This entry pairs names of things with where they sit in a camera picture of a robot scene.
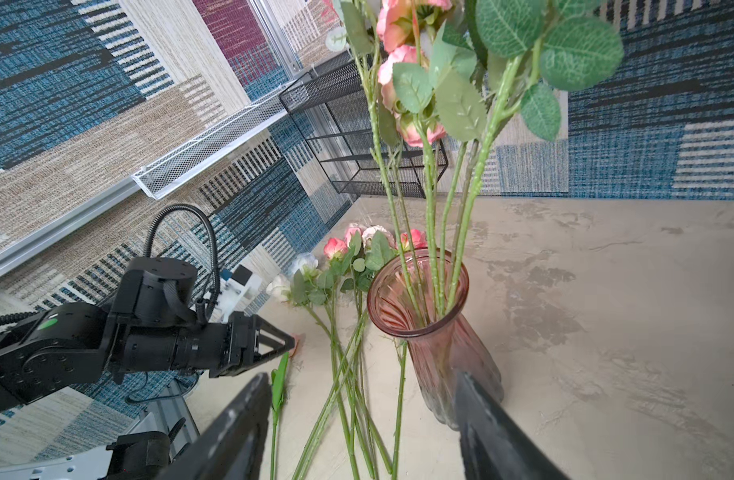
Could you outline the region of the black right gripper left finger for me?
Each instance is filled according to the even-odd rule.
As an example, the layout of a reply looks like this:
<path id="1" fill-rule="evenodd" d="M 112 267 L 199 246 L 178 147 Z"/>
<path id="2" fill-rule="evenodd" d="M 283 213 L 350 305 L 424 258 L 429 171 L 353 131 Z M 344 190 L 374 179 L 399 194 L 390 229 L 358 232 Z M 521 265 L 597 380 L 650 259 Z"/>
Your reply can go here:
<path id="1" fill-rule="evenodd" d="M 256 375 L 160 479 L 257 479 L 269 430 L 269 375 Z"/>

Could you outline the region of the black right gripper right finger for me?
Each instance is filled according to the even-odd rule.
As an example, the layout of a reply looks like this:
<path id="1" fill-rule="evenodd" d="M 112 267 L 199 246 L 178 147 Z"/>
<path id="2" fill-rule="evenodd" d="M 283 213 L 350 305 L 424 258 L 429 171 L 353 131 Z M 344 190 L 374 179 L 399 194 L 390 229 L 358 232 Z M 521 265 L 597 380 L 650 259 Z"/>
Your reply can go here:
<path id="1" fill-rule="evenodd" d="M 568 479 L 467 372 L 456 373 L 454 408 L 468 480 Z"/>

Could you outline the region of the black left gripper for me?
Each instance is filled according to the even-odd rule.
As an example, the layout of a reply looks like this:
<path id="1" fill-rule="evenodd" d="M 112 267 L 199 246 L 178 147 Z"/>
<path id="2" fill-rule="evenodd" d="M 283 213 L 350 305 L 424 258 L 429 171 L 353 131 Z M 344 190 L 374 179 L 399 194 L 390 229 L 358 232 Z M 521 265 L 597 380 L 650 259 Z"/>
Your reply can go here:
<path id="1" fill-rule="evenodd" d="M 213 377 L 233 377 L 280 359 L 296 347 L 296 339 L 262 317 L 234 312 L 219 327 L 219 360 Z"/>

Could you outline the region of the red ribbed glass vase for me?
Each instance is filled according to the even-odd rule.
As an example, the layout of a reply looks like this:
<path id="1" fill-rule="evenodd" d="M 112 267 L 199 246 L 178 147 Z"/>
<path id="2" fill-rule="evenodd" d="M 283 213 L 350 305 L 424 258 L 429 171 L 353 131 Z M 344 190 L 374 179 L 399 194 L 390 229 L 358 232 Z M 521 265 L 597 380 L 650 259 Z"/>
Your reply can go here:
<path id="1" fill-rule="evenodd" d="M 459 372 L 469 373 L 495 400 L 504 399 L 501 372 L 463 314 L 469 287 L 468 271 L 462 266 L 452 309 L 438 316 L 430 250 L 422 248 L 389 261 L 377 273 L 367 299 L 375 326 L 408 343 L 426 406 L 454 431 L 458 429 L 455 392 Z"/>

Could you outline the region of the pink double rose stem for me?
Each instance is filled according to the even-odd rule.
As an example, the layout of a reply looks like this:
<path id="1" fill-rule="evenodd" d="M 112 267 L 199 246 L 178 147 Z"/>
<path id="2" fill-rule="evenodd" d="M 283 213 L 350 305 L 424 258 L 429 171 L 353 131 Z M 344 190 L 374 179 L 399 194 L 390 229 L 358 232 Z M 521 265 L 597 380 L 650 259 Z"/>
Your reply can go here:
<path id="1" fill-rule="evenodd" d="M 371 68 L 371 102 L 387 145 L 389 158 L 381 162 L 382 181 L 399 236 L 399 249 L 413 257 L 402 261 L 410 306 L 418 323 L 427 326 L 445 313 L 445 235 L 438 221 L 439 153 L 447 135 L 437 113 L 436 84 L 440 66 L 433 68 L 436 37 L 458 12 L 456 1 L 381 1 L 374 22 L 375 58 Z M 393 194 L 403 149 L 422 153 L 421 191 L 425 225 L 410 224 L 402 194 Z"/>

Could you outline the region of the pink single rose stem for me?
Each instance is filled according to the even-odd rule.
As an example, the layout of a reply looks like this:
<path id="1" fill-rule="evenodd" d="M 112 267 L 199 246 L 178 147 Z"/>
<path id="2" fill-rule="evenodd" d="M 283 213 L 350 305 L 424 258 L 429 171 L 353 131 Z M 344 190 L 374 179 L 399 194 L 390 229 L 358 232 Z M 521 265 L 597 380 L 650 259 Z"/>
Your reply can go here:
<path id="1" fill-rule="evenodd" d="M 444 41 L 456 34 L 476 65 L 469 75 L 445 75 L 435 89 L 442 123 L 468 161 L 452 268 L 439 296 L 443 313 L 452 309 L 461 282 L 473 207 L 497 137 L 520 116 L 535 136 L 555 140 L 562 115 L 556 92 L 586 90 L 620 66 L 621 36 L 599 8 L 597 1 L 467 1 L 462 24 L 446 28 Z"/>

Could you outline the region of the pink tulip stem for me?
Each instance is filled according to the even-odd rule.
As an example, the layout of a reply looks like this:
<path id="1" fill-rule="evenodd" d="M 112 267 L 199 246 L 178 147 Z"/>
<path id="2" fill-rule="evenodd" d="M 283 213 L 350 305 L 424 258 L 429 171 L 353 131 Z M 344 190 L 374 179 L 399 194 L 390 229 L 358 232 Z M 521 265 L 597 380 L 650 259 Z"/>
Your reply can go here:
<path id="1" fill-rule="evenodd" d="M 278 367 L 272 371 L 272 434 L 271 434 L 271 453 L 270 453 L 270 479 L 277 479 L 277 465 L 278 465 L 278 430 L 281 420 L 282 410 L 286 399 L 286 385 L 287 385 L 287 374 L 290 366 L 291 359 L 295 356 L 298 347 L 300 346 L 303 336 L 294 335 L 295 343 L 291 351 L 286 352 L 280 360 Z"/>

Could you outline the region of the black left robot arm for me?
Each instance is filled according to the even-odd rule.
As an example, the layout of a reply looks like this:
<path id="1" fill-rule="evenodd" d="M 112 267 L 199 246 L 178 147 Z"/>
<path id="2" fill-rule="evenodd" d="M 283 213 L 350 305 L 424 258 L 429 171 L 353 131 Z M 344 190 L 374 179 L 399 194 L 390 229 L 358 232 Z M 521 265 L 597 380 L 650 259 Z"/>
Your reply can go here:
<path id="1" fill-rule="evenodd" d="M 258 315 L 234 312 L 211 323 L 203 303 L 188 308 L 197 275 L 181 260 L 138 257 L 99 305 L 8 315 L 13 325 L 0 332 L 0 412 L 104 373 L 117 383 L 139 372 L 237 376 L 294 347 L 292 336 Z"/>

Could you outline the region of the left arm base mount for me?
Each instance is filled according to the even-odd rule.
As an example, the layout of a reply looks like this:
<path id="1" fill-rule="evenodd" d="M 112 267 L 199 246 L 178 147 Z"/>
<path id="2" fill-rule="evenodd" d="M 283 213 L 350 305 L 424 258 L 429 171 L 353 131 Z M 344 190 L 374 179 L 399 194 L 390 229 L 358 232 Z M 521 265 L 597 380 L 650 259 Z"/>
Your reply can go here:
<path id="1" fill-rule="evenodd" d="M 182 417 L 168 433 L 148 431 L 120 436 L 106 446 L 112 455 L 104 479 L 155 479 L 172 463 L 170 448 L 185 424 Z"/>

